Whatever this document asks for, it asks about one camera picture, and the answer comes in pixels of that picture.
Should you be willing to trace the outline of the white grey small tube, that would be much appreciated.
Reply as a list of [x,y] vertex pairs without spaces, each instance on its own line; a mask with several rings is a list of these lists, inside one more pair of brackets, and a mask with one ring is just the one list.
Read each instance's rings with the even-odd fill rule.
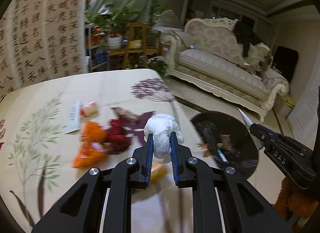
[[250,128],[250,126],[253,124],[253,122],[250,120],[250,118],[240,108],[238,108],[238,111],[240,112],[240,115],[242,116],[242,119],[243,119],[246,127]]

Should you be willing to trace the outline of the red orange plastic bag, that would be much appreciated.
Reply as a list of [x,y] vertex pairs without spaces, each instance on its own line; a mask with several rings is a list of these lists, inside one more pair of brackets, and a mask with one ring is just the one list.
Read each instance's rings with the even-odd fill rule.
[[83,141],[78,153],[72,162],[73,168],[83,168],[94,165],[108,158],[106,148],[97,142]]

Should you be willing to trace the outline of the dark red satin cloth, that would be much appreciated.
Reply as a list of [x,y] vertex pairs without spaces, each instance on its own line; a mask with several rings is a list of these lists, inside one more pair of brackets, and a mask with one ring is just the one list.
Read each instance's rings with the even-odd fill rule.
[[104,144],[109,155],[117,155],[125,152],[131,145],[131,138],[127,137],[122,119],[109,120],[110,127],[106,129],[107,137]]

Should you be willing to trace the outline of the orange snack wrapper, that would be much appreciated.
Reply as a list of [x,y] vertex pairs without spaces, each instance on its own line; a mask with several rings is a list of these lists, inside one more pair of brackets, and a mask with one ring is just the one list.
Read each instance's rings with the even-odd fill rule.
[[156,162],[152,165],[150,184],[159,182],[167,175],[168,171],[164,164]]

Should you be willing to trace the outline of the white red small bottle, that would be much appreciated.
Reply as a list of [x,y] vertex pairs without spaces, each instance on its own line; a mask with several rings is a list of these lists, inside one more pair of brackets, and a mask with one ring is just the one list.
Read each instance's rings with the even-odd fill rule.
[[80,108],[81,117],[89,117],[98,112],[98,104],[95,100],[89,101]]

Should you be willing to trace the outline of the white plastic bag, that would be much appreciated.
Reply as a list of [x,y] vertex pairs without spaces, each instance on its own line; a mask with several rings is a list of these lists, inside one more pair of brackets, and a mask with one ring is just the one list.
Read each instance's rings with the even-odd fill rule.
[[144,127],[145,141],[149,134],[153,135],[153,155],[157,159],[165,159],[171,151],[170,135],[176,133],[178,143],[184,143],[184,136],[175,118],[169,114],[156,114],[147,120]]

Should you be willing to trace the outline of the white red sachet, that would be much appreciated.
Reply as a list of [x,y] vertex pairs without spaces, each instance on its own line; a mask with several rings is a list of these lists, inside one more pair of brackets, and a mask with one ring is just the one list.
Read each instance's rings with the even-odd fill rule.
[[231,150],[232,149],[232,145],[231,145],[231,141],[230,141],[230,135],[220,135],[220,139],[221,139],[221,143],[222,143],[222,148],[225,150]]

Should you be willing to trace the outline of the white teal paper box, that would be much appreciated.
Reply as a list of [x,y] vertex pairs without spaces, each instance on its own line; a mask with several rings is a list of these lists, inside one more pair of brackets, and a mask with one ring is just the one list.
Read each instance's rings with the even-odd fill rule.
[[227,160],[226,157],[223,155],[223,153],[221,152],[220,149],[217,149],[217,153],[218,153],[220,159],[221,159],[224,163],[228,163],[228,160]]

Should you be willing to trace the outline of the black trash bin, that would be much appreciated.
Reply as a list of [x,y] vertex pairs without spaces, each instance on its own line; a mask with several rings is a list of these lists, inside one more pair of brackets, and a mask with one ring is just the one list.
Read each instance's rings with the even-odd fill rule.
[[231,115],[206,111],[191,119],[204,149],[204,156],[211,156],[218,167],[230,165],[244,178],[254,174],[258,162],[258,149],[246,126]]

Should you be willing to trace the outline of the ornate cream sofa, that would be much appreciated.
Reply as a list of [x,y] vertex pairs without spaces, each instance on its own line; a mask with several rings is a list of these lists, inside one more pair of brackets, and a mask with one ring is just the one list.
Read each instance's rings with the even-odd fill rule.
[[270,67],[264,43],[249,46],[248,57],[236,40],[238,20],[191,19],[183,31],[166,29],[160,42],[168,48],[167,74],[257,113],[263,122],[276,98],[289,93],[289,82]]

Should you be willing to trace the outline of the black garment on sofa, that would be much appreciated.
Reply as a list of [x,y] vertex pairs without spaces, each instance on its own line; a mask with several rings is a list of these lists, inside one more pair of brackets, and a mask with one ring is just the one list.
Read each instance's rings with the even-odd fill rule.
[[242,56],[244,58],[248,57],[250,44],[256,46],[262,42],[259,36],[253,31],[254,23],[255,21],[251,18],[243,16],[241,20],[235,24],[233,29],[237,43],[243,46]]

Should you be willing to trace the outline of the metal shelf rack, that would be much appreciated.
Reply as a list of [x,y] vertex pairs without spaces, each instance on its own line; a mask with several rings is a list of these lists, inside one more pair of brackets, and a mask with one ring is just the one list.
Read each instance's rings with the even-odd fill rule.
[[85,23],[85,52],[89,72],[110,70],[106,34],[90,23]]

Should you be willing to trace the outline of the wooden plant stand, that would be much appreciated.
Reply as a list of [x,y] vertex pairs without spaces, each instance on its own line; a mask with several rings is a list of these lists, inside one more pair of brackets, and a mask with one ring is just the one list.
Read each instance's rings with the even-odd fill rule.
[[[147,28],[148,24],[136,23],[136,22],[126,22],[125,26],[129,29],[129,35],[126,45],[118,50],[108,50],[109,56],[123,56],[123,69],[130,69],[130,59],[129,55],[141,53],[144,58],[144,66],[148,66],[148,55],[161,52],[161,47],[158,46],[147,46]],[[140,40],[134,40],[135,29],[138,28],[142,31],[142,38]]]

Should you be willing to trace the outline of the tall green plant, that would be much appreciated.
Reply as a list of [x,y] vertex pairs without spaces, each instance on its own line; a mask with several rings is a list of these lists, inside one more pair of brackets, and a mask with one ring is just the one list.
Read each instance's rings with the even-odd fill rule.
[[161,0],[149,0],[148,8],[148,31],[147,31],[147,45],[155,46],[155,38],[153,33],[153,28],[160,17],[160,15],[166,10],[166,5],[161,3]]

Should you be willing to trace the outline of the potted plant white pot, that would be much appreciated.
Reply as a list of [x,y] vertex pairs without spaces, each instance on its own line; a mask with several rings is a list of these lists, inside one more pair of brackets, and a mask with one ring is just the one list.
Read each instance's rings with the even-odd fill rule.
[[98,26],[106,34],[106,43],[109,51],[120,50],[123,36],[126,33],[126,23],[140,14],[138,9],[132,7],[135,0],[126,0],[117,8],[96,15],[85,11],[88,22]]

